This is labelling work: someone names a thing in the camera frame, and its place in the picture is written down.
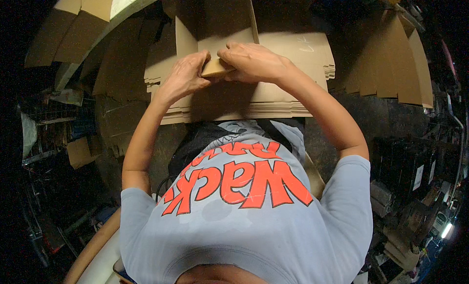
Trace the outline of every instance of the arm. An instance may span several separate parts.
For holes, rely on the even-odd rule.
[[[136,187],[151,195],[148,167],[153,156],[156,132],[161,119],[177,100],[210,85],[200,77],[203,64],[210,60],[204,50],[179,59],[166,82],[158,89],[153,101],[135,129],[122,166],[122,189]]]
[[[271,82],[291,94],[314,116],[340,158],[360,155],[369,160],[365,138],[355,120],[330,94],[290,60],[257,44],[230,42],[218,56],[237,71],[227,81]]]

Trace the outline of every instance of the floor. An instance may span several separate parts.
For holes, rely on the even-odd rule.
[[[401,105],[397,100],[351,95],[343,90],[331,90],[330,93],[350,112],[360,126],[369,146],[372,145],[373,138],[377,136],[421,137],[426,130],[428,118],[422,108]],[[167,164],[185,133],[184,124],[159,127],[153,160],[149,168],[150,182],[154,191],[167,177]],[[327,183],[338,157],[334,147],[326,140],[314,118],[306,119],[304,140],[306,151]],[[116,159],[111,151],[104,151],[96,162],[105,185],[119,201],[123,157]]]

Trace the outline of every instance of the gray t-shirt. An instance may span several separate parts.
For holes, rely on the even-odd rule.
[[[372,237],[368,160],[342,158],[319,202],[299,158],[249,132],[208,146],[158,204],[138,188],[121,198],[120,253],[138,284],[173,284],[200,264],[271,284],[349,284]]]

